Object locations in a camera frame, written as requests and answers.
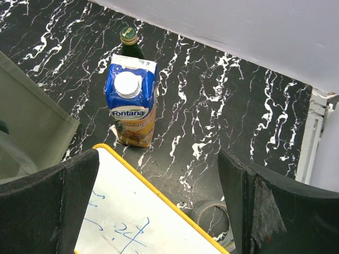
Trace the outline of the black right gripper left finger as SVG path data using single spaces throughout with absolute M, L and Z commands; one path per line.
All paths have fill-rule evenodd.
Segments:
M 99 169 L 89 149 L 1 185 L 1 253 L 73 253 Z

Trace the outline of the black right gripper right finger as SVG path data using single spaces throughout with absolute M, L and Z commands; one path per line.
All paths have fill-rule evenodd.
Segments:
M 338 253 L 338 193 L 222 149 L 218 170 L 238 253 Z

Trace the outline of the grey-green canvas bag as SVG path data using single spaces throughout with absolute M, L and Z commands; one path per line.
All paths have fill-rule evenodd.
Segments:
M 78 127 L 1 53 L 1 184 L 59 164 Z

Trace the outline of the Fontana pineapple juice carton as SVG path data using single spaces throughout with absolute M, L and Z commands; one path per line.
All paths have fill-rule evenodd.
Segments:
M 157 63 L 113 54 L 105 98 L 120 143 L 147 147 L 155 128 Z

